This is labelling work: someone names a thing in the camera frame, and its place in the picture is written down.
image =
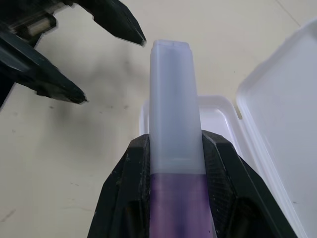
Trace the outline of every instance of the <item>white plastic container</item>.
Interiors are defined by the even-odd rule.
[[[240,85],[237,105],[199,97],[202,129],[221,134],[264,179],[299,238],[317,237],[317,20]],[[149,103],[140,115],[149,133]]]

